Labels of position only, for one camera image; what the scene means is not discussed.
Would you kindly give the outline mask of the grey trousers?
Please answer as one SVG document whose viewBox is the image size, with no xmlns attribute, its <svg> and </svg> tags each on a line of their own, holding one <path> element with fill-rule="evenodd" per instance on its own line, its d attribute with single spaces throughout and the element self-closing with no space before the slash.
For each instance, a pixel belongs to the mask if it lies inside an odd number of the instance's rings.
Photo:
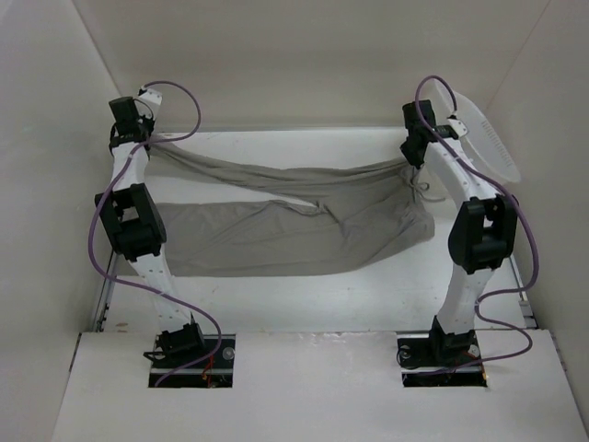
<svg viewBox="0 0 589 442">
<path fill-rule="evenodd" d="M 176 276 L 311 276 L 351 272 L 428 241 L 433 216 L 402 158 L 351 169 L 277 169 L 206 157 L 165 141 L 151 152 L 182 170 L 267 192 L 261 202 L 160 203 Z"/>
</svg>

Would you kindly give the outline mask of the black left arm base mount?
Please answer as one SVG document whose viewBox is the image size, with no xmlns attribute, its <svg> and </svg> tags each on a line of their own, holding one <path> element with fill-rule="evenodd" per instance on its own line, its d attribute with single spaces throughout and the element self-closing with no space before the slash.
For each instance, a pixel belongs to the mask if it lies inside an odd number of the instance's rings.
<svg viewBox="0 0 589 442">
<path fill-rule="evenodd" d="M 220 347 L 216 335 L 205 335 L 204 347 L 194 347 L 175 355 L 165 355 L 158 345 L 144 357 L 150 362 L 149 388 L 160 389 L 230 389 L 233 387 L 237 336 L 224 334 Z"/>
</svg>

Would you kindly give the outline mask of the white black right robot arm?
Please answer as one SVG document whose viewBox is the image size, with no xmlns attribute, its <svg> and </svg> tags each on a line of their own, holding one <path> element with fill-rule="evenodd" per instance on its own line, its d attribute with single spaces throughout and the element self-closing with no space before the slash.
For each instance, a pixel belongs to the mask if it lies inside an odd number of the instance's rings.
<svg viewBox="0 0 589 442">
<path fill-rule="evenodd" d="M 408 369 L 454 367 L 473 358 L 475 306 L 496 269 L 514 249 L 514 204 L 476 176 L 456 132 L 456 122 L 436 122 L 430 101 L 402 108 L 408 131 L 401 153 L 416 169 L 428 167 L 457 209 L 447 245 L 453 272 L 445 301 L 427 336 L 398 338 L 398 361 Z"/>
</svg>

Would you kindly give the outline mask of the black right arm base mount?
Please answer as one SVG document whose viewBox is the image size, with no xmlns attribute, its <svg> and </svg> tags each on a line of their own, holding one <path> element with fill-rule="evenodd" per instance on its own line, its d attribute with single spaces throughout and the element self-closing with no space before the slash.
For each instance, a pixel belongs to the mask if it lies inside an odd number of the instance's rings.
<svg viewBox="0 0 589 442">
<path fill-rule="evenodd" d="M 453 337 L 405 333 L 397 337 L 397 362 L 406 388 L 486 388 L 476 333 Z"/>
</svg>

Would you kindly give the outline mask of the white plastic basket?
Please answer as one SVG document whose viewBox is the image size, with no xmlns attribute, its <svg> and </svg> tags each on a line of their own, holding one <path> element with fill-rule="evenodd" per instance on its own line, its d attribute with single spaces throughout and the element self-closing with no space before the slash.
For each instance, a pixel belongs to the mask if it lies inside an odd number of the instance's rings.
<svg viewBox="0 0 589 442">
<path fill-rule="evenodd" d="M 439 81 L 429 82 L 422 92 L 432 102 L 438 123 L 448 124 L 447 118 L 454 115 L 466 127 L 459 141 L 478 171 L 500 184 L 521 181 L 520 171 L 500 136 L 471 99 L 454 91 L 457 104 L 457 111 L 454 111 L 450 94 Z"/>
</svg>

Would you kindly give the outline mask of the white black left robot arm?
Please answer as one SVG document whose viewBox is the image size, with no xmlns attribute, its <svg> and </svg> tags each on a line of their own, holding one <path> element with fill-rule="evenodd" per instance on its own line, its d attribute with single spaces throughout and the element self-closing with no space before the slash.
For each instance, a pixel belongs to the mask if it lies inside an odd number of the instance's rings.
<svg viewBox="0 0 589 442">
<path fill-rule="evenodd" d="M 153 133 L 162 98 L 158 91 L 142 88 L 136 98 L 110 102 L 115 119 L 110 131 L 115 184 L 107 192 L 99 217 L 115 253 L 132 266 L 142 285 L 154 290 L 161 332 L 155 349 L 144 356 L 158 366 L 194 367 L 205 359 L 207 346 L 189 310 L 166 298 L 177 294 L 165 257 L 167 232 L 144 183 L 149 147 L 137 146 Z"/>
</svg>

